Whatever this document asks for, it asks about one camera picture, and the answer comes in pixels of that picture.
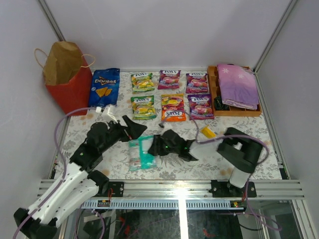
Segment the purple candy bag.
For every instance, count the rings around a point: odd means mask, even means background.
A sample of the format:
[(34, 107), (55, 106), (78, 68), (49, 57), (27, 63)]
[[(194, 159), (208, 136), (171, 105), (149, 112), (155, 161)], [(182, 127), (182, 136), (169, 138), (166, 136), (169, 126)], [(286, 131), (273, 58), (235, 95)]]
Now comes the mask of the purple candy bag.
[(178, 89), (180, 70), (160, 70), (158, 90)]
[(208, 93), (207, 73), (186, 73), (187, 94)]
[(188, 95), (189, 114), (193, 120), (214, 119), (210, 94)]

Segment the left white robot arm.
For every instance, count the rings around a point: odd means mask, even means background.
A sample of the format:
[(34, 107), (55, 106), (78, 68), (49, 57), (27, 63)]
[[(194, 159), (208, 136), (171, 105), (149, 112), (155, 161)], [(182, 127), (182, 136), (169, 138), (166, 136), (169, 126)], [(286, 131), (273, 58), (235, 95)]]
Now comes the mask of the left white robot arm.
[(118, 141), (138, 139), (146, 125), (133, 122), (127, 115), (120, 121), (96, 122), (91, 125), (84, 142), (64, 163), (63, 174), (27, 209), (18, 208), (13, 217), (17, 232), (29, 239), (51, 239), (58, 227), (82, 203), (93, 196), (105, 196), (109, 178), (96, 170), (102, 154)]

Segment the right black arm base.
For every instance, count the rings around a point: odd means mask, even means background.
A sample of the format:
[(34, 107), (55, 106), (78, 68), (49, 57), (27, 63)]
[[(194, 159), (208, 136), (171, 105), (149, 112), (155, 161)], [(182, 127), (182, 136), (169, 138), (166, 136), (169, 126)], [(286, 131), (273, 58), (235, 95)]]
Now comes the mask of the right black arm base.
[(225, 180), (211, 180), (211, 189), (209, 192), (213, 198), (242, 198), (248, 196), (249, 198), (256, 198), (256, 186), (254, 182), (249, 182), (248, 186), (244, 183), (242, 188), (238, 188), (229, 181)]

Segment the red paper bag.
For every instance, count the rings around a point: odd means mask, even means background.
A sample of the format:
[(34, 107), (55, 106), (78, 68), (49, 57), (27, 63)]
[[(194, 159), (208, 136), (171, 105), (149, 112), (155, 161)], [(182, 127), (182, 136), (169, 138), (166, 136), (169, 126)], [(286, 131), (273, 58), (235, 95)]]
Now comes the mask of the red paper bag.
[(53, 43), (42, 68), (44, 84), (65, 114), (84, 116), (88, 111), (92, 83), (90, 66), (95, 57), (84, 54), (76, 43)]

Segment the blue Doritos chip bag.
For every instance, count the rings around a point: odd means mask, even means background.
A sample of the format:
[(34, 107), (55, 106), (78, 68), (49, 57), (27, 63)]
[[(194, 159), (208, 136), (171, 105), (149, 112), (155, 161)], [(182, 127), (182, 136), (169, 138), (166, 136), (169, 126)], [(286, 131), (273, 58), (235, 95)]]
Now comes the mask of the blue Doritos chip bag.
[(109, 68), (93, 73), (89, 107), (116, 105), (120, 86), (120, 69)]

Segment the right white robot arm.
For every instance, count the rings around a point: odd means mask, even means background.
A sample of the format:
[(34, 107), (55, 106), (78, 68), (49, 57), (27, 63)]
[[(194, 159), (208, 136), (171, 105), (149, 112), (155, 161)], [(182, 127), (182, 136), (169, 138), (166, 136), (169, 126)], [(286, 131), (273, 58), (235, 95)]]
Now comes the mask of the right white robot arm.
[(178, 155), (184, 161), (199, 161), (214, 151), (234, 166), (227, 184), (228, 193), (239, 196), (245, 191), (248, 178), (254, 173), (264, 148), (262, 141), (233, 127), (219, 137), (207, 141), (184, 139), (169, 129), (154, 136), (148, 153), (153, 156)]

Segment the yellow snack bar packet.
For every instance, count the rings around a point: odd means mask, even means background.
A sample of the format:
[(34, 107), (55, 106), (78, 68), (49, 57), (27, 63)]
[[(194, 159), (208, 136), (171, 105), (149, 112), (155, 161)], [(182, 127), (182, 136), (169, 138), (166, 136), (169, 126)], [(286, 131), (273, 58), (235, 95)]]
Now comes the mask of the yellow snack bar packet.
[(208, 125), (203, 127), (200, 132), (209, 139), (216, 137), (215, 132), (213, 132)]

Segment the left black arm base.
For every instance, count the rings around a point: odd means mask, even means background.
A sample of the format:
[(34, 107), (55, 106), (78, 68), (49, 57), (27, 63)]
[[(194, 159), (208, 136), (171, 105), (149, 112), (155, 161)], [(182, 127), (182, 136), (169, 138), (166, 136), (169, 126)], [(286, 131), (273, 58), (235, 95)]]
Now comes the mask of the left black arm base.
[(96, 197), (123, 197), (124, 194), (124, 182), (111, 181), (105, 185), (99, 187)]

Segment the teal snack package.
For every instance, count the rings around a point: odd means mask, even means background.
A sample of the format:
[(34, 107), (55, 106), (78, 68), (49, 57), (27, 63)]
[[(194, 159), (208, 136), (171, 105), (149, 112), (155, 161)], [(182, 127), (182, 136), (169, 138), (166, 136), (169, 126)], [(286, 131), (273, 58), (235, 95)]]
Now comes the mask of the teal snack package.
[(148, 153), (153, 136), (141, 136), (129, 141), (129, 171), (152, 169), (157, 167), (157, 158)]

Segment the green snack package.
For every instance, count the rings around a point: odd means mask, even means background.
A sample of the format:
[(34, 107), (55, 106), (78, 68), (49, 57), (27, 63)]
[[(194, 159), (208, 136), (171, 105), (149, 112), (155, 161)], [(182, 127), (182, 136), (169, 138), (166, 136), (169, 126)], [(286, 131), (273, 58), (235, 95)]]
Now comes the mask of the green snack package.
[(153, 91), (153, 74), (148, 72), (136, 73), (131, 75), (133, 94)]

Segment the orange snack package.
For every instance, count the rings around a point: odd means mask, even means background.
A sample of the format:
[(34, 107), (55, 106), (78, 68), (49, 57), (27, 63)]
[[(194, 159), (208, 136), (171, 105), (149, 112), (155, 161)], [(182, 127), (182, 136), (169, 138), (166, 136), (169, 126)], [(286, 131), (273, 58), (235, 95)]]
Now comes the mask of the orange snack package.
[(161, 95), (161, 119), (166, 121), (186, 121), (183, 94)]

